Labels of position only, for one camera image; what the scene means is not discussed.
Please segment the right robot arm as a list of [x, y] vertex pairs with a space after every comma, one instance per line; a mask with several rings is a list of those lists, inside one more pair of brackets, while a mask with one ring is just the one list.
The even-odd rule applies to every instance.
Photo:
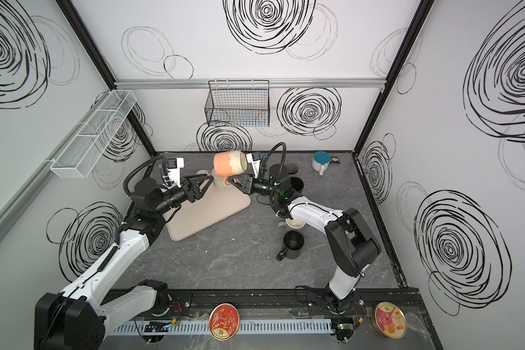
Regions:
[[268, 197], [278, 217], [303, 223], [326, 236], [336, 270], [325, 288], [325, 300], [328, 308], [339, 314], [350, 307], [351, 295], [382, 252], [381, 245], [358, 210], [331, 209], [309, 200], [299, 190], [300, 179], [295, 176], [299, 167], [286, 163], [285, 157], [267, 166], [268, 158], [255, 160], [248, 154], [254, 173], [229, 176], [227, 182], [247, 195]]

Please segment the cream and orange mug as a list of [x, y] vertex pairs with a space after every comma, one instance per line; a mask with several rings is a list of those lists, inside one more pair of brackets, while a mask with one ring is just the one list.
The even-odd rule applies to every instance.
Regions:
[[247, 159], [241, 151], [217, 153], [213, 165], [216, 174], [220, 177], [236, 176], [247, 170]]

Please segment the dark grey mug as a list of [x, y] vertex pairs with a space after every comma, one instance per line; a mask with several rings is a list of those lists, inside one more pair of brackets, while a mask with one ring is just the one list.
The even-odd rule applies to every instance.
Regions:
[[284, 167], [289, 175], [294, 175], [299, 172], [299, 166], [294, 163], [286, 163]]

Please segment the black and white mug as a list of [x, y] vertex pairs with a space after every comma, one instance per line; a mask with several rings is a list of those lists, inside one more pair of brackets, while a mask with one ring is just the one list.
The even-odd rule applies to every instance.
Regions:
[[302, 193], [303, 192], [303, 188], [304, 188], [304, 182], [301, 178], [299, 177], [291, 177], [290, 178], [290, 184], [293, 188], [293, 190], [295, 190], [296, 192], [298, 193]]

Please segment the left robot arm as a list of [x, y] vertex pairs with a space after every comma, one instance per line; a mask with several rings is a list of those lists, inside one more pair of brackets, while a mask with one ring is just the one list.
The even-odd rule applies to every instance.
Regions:
[[160, 236], [185, 201], [195, 202], [213, 183], [209, 174], [181, 177], [182, 158], [154, 157], [129, 173], [125, 194], [136, 211], [117, 230], [115, 242], [91, 267], [57, 294], [47, 293], [35, 308], [35, 349], [98, 349], [119, 326], [144, 312], [165, 315], [173, 306], [164, 282], [144, 280], [105, 303], [114, 283]]

